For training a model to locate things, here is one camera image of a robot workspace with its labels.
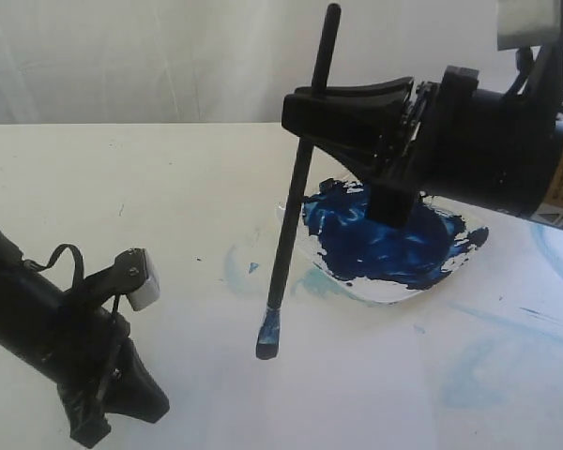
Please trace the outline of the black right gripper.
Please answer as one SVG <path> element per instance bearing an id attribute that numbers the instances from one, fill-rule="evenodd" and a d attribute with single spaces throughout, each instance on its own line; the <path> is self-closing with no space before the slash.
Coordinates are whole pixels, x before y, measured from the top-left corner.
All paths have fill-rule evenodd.
<path id="1" fill-rule="evenodd" d="M 448 66 L 440 82 L 423 82 L 403 118 L 413 77 L 357 86 L 299 87 L 283 101 L 281 125 L 311 141 L 356 176 L 370 176 L 368 219 L 405 226 L 430 176 L 441 135 L 479 85 L 479 72 Z"/>

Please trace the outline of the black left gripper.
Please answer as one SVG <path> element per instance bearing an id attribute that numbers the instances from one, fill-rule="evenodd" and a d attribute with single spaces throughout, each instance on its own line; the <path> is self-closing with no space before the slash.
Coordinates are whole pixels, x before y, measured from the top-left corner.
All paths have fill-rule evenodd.
<path id="1" fill-rule="evenodd" d="M 39 370 L 55 382 L 69 436 L 94 446 L 111 427 L 106 412 L 155 424 L 170 402 L 145 368 L 122 315 L 101 310 L 51 329 L 39 353 Z"/>

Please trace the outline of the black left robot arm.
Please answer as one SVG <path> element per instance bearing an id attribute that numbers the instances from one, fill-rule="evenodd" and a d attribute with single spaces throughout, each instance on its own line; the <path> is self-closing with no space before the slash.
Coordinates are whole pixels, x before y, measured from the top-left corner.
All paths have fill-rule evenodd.
<path id="1" fill-rule="evenodd" d="M 61 244 L 39 264 L 0 231 L 0 345 L 55 384 L 69 436 L 87 449 L 110 433 L 109 413 L 154 424 L 170 410 L 129 322 L 117 307 L 104 306 L 122 297 L 135 311 L 160 297 L 145 249 L 127 249 L 86 275 L 76 246 Z"/>

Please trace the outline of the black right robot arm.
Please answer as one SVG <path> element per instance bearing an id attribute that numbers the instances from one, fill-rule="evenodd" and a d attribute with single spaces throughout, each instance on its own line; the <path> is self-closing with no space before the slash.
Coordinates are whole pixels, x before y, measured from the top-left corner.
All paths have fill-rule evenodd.
<path id="1" fill-rule="evenodd" d="M 455 66 L 440 82 L 331 87 L 341 14 L 327 7 L 312 83 L 283 102 L 299 139 L 283 236 L 296 234 L 314 148 L 369 188 L 368 218 L 393 228 L 428 193 L 563 229 L 563 1 L 498 3 L 497 47 L 517 67 L 504 93 Z"/>

